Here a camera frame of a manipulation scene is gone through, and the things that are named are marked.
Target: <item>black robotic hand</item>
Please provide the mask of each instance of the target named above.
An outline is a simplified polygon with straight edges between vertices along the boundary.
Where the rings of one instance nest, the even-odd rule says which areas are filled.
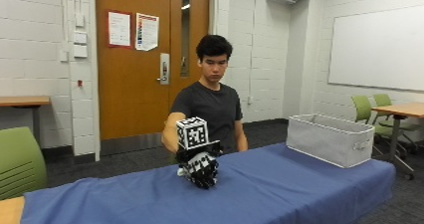
[[[176,152],[176,161],[180,165],[182,176],[199,188],[208,189],[215,185],[216,167],[215,158],[220,156],[219,142],[190,150]]]
[[[216,167],[215,158],[200,152],[183,164],[184,177],[196,187],[208,189],[215,185]]]

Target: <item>doorway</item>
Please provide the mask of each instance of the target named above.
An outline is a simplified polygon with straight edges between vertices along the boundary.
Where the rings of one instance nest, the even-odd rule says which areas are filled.
[[[161,144],[174,98],[199,78],[195,45],[208,31],[210,0],[190,0],[188,60],[182,63],[183,0],[97,0],[101,154]],[[159,17],[158,46],[149,51],[107,46],[107,11]],[[170,54],[168,84],[162,85],[161,54]]]

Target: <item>green chair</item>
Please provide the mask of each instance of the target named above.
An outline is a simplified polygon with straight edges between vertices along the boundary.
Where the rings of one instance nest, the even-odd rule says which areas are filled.
[[[353,100],[353,104],[355,104],[355,108],[356,108],[356,118],[355,118],[355,122],[357,121],[364,121],[364,123],[369,122],[371,119],[371,102],[367,96],[353,96],[352,97]],[[389,126],[381,126],[381,125],[373,125],[375,128],[375,136],[379,137],[380,140],[382,140],[388,146],[389,146],[389,142],[385,139],[390,139],[392,138],[392,127]],[[404,159],[406,156],[406,150],[404,149],[402,146],[397,145],[397,155]]]
[[[389,99],[386,94],[376,94],[376,95],[373,95],[373,99],[375,99],[375,103],[376,103],[376,105],[379,107],[388,107],[388,106],[392,105],[390,99]],[[375,115],[375,119],[373,119],[372,124],[376,124],[377,119],[381,116],[385,116],[385,120],[380,121],[379,124],[381,126],[392,127],[393,126],[393,120],[389,119],[390,113],[386,113],[386,112],[377,112],[377,114]],[[400,122],[400,126],[398,126],[400,130],[416,131],[420,128],[421,128],[421,126],[418,124]],[[413,149],[410,150],[410,152],[413,153],[418,149],[418,145],[414,143],[414,141],[410,139],[410,137],[405,133],[402,133],[402,136],[406,138],[409,143],[413,145]]]
[[[29,128],[0,130],[0,200],[45,187],[44,157]]]

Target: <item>whiteboard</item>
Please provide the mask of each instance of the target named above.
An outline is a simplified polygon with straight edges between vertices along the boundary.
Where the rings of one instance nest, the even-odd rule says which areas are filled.
[[[337,17],[328,82],[424,91],[424,6]]]

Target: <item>gray fabric basket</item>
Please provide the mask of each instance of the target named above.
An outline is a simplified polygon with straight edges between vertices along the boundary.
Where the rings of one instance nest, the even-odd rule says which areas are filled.
[[[373,126],[320,114],[288,118],[285,145],[329,162],[352,167],[371,158]]]

